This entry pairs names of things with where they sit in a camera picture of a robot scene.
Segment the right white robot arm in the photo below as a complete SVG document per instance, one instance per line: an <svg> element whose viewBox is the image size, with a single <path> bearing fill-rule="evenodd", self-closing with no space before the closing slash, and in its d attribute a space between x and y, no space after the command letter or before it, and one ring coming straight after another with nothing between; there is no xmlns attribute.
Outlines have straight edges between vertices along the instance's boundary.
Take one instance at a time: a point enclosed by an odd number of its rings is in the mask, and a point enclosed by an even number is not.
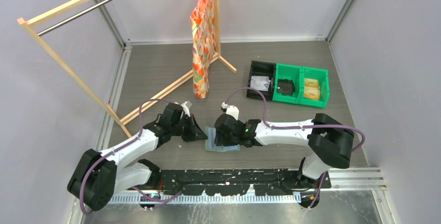
<svg viewBox="0 0 441 224"><path fill-rule="evenodd" d="M311 155L301 161L297 173L297 182L304 188L310 188L328 169L346 169L350 165L354 132L324 113L302 122L268 124L262 120L243 123L224 113L214 127L217 145L249 148L292 144L310 148Z"/></svg>

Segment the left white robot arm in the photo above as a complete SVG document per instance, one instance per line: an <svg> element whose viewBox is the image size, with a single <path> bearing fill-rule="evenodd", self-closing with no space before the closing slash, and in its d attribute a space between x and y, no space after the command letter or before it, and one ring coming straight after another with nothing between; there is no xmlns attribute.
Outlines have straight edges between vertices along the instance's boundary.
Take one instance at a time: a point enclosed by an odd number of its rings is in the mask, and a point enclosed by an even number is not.
<svg viewBox="0 0 441 224"><path fill-rule="evenodd" d="M142 125L136 135L105 150L85 151L67 185L67 191L80 200L83 214L101 210L114 194L134 186L155 189L160 169L147 160L135 161L143 154L156 150L172 137L181 137L184 142L206 140L207 135L190 108L189 101L169 103L156 120Z"/></svg>

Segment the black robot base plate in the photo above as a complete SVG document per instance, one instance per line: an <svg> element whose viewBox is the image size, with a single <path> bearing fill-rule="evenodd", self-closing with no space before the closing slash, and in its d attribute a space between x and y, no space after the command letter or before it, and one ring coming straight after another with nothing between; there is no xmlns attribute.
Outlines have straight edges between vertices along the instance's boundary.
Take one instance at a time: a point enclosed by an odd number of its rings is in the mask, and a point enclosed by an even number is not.
<svg viewBox="0 0 441 224"><path fill-rule="evenodd" d="M320 179L301 177L296 169L163 169L154 172L148 182L136 187L174 195L257 196L289 195L311 190L316 192Z"/></svg>

